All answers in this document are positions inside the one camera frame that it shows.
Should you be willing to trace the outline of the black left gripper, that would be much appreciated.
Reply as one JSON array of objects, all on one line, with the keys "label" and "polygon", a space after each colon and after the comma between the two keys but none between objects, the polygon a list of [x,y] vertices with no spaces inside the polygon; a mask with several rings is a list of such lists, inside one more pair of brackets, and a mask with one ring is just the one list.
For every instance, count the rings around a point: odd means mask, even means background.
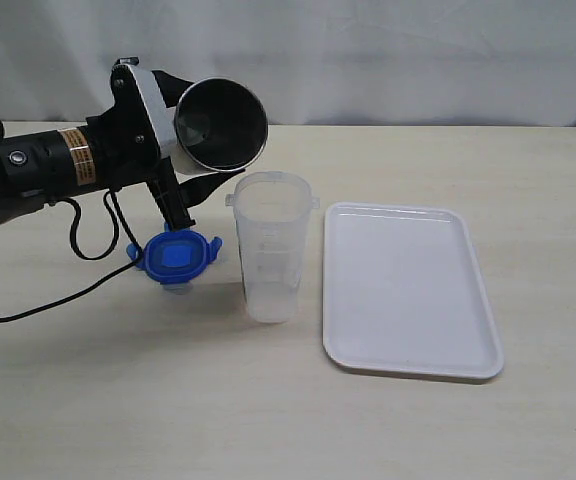
[{"label": "black left gripper", "polygon": [[[146,184],[171,230],[192,227],[195,220],[188,206],[203,203],[217,188],[242,171],[196,176],[179,184],[171,156],[160,157],[159,146],[128,65],[140,67],[136,57],[126,57],[118,59],[111,69],[113,106],[101,115],[87,119],[87,126],[99,148],[98,166],[113,188]],[[175,107],[184,92],[193,85],[163,70],[153,70],[152,74],[167,108]]]}]

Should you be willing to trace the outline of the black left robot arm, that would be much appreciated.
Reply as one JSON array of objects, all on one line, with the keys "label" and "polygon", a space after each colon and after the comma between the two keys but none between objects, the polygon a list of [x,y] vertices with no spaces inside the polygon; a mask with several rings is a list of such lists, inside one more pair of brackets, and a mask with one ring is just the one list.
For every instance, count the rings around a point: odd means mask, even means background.
[{"label": "black left robot arm", "polygon": [[0,225],[144,183],[171,229],[190,227],[190,208],[254,163],[267,141],[262,104],[232,80],[190,82],[127,57],[113,65],[110,87],[112,107],[83,125],[0,132]]}]

